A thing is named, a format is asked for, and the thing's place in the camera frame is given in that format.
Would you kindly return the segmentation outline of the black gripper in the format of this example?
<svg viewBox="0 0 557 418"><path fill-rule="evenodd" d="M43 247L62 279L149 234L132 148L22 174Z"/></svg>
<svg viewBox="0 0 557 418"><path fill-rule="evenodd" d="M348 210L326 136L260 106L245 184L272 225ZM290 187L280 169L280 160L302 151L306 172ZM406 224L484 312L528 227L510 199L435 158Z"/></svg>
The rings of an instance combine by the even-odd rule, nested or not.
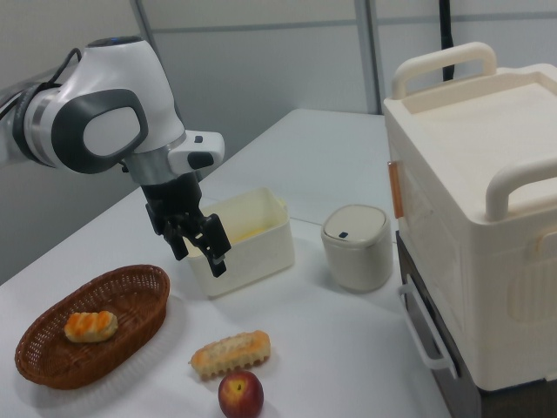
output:
<svg viewBox="0 0 557 418"><path fill-rule="evenodd" d="M159 185L143 185L146 209L157 235L164 234L176 260L188 255L189 241L205 256L212 276L226 271L225 255L231 249L219 216L204 216L199 209L201 189L193 172Z"/></svg>

